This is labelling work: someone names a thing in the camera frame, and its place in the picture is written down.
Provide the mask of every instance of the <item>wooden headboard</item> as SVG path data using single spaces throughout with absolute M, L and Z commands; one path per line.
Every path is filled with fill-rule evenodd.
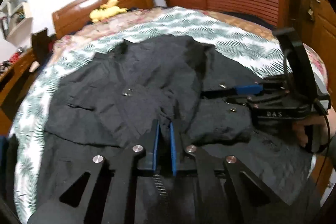
M 61 39 L 64 35 L 79 31 L 90 21 L 89 14 L 108 0 L 75 0 L 52 14 L 56 36 Z M 153 0 L 119 0 L 120 8 L 137 7 L 151 9 Z

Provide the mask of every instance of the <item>blue strip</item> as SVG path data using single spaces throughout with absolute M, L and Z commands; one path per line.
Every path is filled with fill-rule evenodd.
M 177 167 L 176 167 L 176 147 L 175 147 L 175 135 L 174 135 L 174 128 L 173 123 L 170 123 L 170 151 L 171 151 L 171 167 L 173 170 L 173 176 L 175 177 L 177 174 Z
M 160 131 L 160 126 L 159 126 L 159 122 L 157 122 L 156 134 L 155 134 L 155 143 L 154 143 L 154 151 L 153 151 L 153 171 L 156 171 L 156 165 L 157 165 L 159 131 Z
M 263 91 L 263 86 L 262 85 L 243 85 L 243 86 L 236 86 L 235 89 L 236 89 L 237 95 L 259 94 L 260 92 Z

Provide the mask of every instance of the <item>yellow plush toy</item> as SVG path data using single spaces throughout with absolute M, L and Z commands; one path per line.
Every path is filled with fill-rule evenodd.
M 109 18 L 119 13 L 127 12 L 127 8 L 119 8 L 116 6 L 119 3 L 117 0 L 109 0 L 106 4 L 100 6 L 100 9 L 93 10 L 89 17 L 92 22 L 102 21 L 105 18 Z

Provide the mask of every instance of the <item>hand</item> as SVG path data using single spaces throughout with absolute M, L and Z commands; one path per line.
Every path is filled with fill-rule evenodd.
M 328 110 L 327 117 L 330 126 L 330 138 L 332 138 L 336 132 L 336 112 L 333 107 Z M 293 122 L 292 125 L 293 131 L 296 133 L 299 145 L 301 145 L 302 147 L 305 147 L 305 145 L 308 143 L 308 137 L 305 134 L 305 126 L 310 126 L 314 124 L 319 125 L 320 127 L 320 144 L 323 145 L 328 142 L 328 128 L 324 117 L 319 115 L 311 115 L 304 120 Z

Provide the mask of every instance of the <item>leaf-patterned bed sheet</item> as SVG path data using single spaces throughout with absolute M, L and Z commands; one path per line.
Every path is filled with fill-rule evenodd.
M 10 135 L 15 134 L 19 140 L 14 200 L 23 224 L 26 224 L 36 209 L 36 186 L 44 149 L 43 128 L 59 80 L 90 62 L 96 52 L 112 51 L 123 39 L 141 42 L 163 34 L 190 35 L 196 41 L 214 44 L 218 52 L 240 62 L 261 77 L 283 73 L 283 54 L 276 40 L 266 40 L 200 12 L 181 7 L 167 9 L 150 22 L 92 41 L 83 49 L 64 52 L 56 63 L 45 68 L 35 80 L 10 131 Z M 323 80 L 315 65 L 312 68 Z

